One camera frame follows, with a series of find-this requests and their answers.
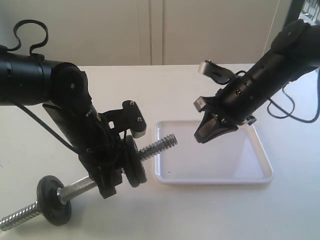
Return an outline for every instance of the cabinet door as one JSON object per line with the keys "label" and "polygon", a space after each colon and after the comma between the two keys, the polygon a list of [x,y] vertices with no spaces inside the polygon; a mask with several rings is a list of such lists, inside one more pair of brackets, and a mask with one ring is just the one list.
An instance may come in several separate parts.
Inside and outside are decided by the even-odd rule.
{"label": "cabinet door", "polygon": [[[49,41],[35,52],[49,60],[86,66],[151,63],[149,0],[5,0],[0,9],[12,36],[14,25],[23,19],[47,25]],[[18,35],[23,54],[44,38],[33,24],[21,27]],[[8,47],[17,44],[8,38],[13,39]]]}
{"label": "cabinet door", "polygon": [[152,63],[255,63],[291,0],[150,0]]}

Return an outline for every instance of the table surface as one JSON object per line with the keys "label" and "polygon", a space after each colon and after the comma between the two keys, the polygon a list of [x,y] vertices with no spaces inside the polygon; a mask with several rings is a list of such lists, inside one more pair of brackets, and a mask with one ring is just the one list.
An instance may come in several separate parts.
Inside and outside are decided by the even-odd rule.
{"label": "table surface", "polygon": [[[224,66],[236,72],[251,64]],[[148,125],[146,136],[137,140],[140,148],[153,141],[159,121],[202,118],[193,102],[199,96],[212,96],[219,86],[198,74],[197,68],[81,67],[99,112],[119,109],[125,100],[137,102]],[[309,73],[287,87],[296,101],[295,115],[314,116],[316,77],[315,72]],[[290,109],[282,93],[273,99]],[[164,185],[155,179],[149,160],[145,163],[148,182],[138,188],[131,188],[125,179],[117,186],[117,194],[108,199],[92,189],[72,200],[73,213],[67,225],[55,227],[39,216],[0,232],[0,239],[319,239],[320,121],[304,124],[275,119],[267,114],[266,106],[254,115],[274,170],[270,184]],[[58,131],[40,105],[30,109]],[[45,175],[54,175],[65,185],[87,175],[74,153],[16,107],[0,107],[0,123],[0,216],[32,203],[37,183]]]}

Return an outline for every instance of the silver rod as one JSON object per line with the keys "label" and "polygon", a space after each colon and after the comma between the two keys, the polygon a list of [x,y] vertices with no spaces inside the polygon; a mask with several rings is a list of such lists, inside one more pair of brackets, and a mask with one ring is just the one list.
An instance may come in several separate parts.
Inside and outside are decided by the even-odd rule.
{"label": "silver rod", "polygon": [[60,188],[57,191],[57,195],[62,204],[66,204],[67,201],[74,199],[75,197],[93,189],[97,186],[97,183],[93,181],[89,176],[86,176],[64,188]]}

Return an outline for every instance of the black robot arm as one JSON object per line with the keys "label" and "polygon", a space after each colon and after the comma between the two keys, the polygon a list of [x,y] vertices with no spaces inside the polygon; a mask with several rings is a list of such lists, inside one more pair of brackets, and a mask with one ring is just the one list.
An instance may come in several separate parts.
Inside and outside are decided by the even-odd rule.
{"label": "black robot arm", "polygon": [[[17,30],[27,23],[43,27],[45,40],[31,46],[29,56],[10,53],[20,48]],[[137,104],[127,100],[122,103],[122,109],[98,113],[84,71],[72,63],[46,60],[43,55],[33,53],[33,49],[43,47],[48,41],[48,30],[42,22],[23,20],[13,31],[19,45],[13,49],[0,45],[0,105],[43,103],[104,198],[116,193],[115,186],[122,183],[123,169],[127,177],[133,172],[128,177],[131,186],[147,181],[133,140],[143,136],[147,127]],[[129,129],[132,136],[126,136]],[[139,173],[132,170],[133,166],[140,169]]]}
{"label": "black robot arm", "polygon": [[194,136],[206,143],[234,132],[238,125],[252,124],[252,113],[283,86],[320,66],[320,26],[297,20],[280,32],[270,50],[245,71],[233,74],[211,61],[202,62],[199,72],[218,84],[226,84],[213,97],[194,103],[203,120]]}

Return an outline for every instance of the white tray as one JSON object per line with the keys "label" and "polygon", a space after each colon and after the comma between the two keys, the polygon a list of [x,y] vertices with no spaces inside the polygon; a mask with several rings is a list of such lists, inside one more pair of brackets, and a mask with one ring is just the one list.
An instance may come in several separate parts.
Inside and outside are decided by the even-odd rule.
{"label": "white tray", "polygon": [[175,134],[178,145],[154,158],[154,173],[164,184],[266,184],[273,169],[255,128],[197,143],[199,121],[162,121],[155,126],[155,140]]}

